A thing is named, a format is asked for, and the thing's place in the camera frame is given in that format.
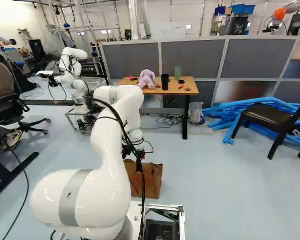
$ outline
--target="cardboard box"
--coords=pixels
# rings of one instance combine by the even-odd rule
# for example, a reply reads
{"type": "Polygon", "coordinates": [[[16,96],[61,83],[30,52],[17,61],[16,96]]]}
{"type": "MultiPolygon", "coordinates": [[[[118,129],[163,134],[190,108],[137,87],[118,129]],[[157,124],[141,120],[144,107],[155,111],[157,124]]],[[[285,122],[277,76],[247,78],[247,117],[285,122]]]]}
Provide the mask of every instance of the cardboard box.
{"type": "Polygon", "coordinates": [[[232,13],[232,8],[231,7],[226,7],[225,8],[225,14],[231,14],[232,13]]]}
{"type": "MultiPolygon", "coordinates": [[[[142,197],[142,174],[136,172],[136,162],[130,159],[124,160],[126,172],[131,184],[131,195],[142,197]]],[[[145,179],[145,197],[158,199],[160,196],[163,164],[142,163],[145,179]]]]}

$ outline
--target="blue bin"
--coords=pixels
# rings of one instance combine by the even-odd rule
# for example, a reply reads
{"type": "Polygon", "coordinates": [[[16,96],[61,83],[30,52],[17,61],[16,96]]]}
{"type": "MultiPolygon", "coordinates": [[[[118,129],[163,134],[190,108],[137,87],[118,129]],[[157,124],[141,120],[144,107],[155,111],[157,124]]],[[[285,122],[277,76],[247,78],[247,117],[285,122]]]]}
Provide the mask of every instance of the blue bin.
{"type": "Polygon", "coordinates": [[[215,8],[214,15],[224,14],[225,13],[225,6],[219,6],[215,8]]]}
{"type": "Polygon", "coordinates": [[[232,5],[232,13],[233,14],[241,14],[244,13],[244,4],[237,4],[237,5],[232,5]]]}
{"type": "Polygon", "coordinates": [[[247,14],[252,14],[255,5],[244,5],[244,12],[247,14]]]}

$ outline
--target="gray cubicle partition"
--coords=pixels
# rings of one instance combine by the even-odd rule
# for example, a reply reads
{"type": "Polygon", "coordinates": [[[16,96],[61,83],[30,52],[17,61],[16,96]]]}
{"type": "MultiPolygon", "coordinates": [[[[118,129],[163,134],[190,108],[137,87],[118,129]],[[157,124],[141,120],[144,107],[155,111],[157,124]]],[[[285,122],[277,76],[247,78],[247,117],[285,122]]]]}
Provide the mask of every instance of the gray cubicle partition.
{"type": "Polygon", "coordinates": [[[294,39],[230,39],[222,78],[279,78],[294,39]]]}
{"type": "MultiPolygon", "coordinates": [[[[138,76],[143,69],[173,76],[174,67],[182,66],[182,75],[194,76],[199,88],[191,101],[204,107],[266,95],[300,102],[300,79],[284,79],[298,41],[300,36],[211,36],[105,42],[102,52],[111,79],[138,76]]],[[[163,97],[164,108],[183,104],[182,97],[163,97]]]]}
{"type": "Polygon", "coordinates": [[[144,69],[150,69],[159,75],[158,43],[122,43],[103,45],[108,74],[111,79],[139,76],[144,69]]]}
{"type": "Polygon", "coordinates": [[[288,103],[300,103],[300,81],[281,81],[274,97],[288,103]]]}
{"type": "Polygon", "coordinates": [[[224,42],[224,39],[163,42],[162,73],[173,76],[174,67],[181,66],[183,76],[216,78],[224,42]]]}

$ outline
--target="plush bunny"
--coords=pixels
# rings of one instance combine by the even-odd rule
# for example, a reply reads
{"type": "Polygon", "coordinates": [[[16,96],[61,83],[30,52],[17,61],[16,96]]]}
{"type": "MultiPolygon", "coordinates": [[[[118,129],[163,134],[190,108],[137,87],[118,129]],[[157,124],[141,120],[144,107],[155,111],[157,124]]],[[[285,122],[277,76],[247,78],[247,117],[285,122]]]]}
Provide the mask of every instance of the plush bunny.
{"type": "Polygon", "coordinates": [[[138,86],[141,89],[143,89],[144,85],[148,86],[149,89],[155,89],[154,79],[155,79],[154,72],[145,69],[140,73],[140,80],[138,86]]]}

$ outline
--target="ceiling light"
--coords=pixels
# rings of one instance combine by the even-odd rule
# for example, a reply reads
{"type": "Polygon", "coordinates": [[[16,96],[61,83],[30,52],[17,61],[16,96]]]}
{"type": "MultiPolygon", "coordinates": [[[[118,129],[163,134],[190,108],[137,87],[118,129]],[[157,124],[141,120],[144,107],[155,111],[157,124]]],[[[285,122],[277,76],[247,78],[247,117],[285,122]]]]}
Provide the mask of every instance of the ceiling light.
{"type": "Polygon", "coordinates": [[[104,30],[101,30],[101,33],[102,33],[102,34],[106,34],[106,30],[105,30],[105,29],[104,29],[104,30]]]}

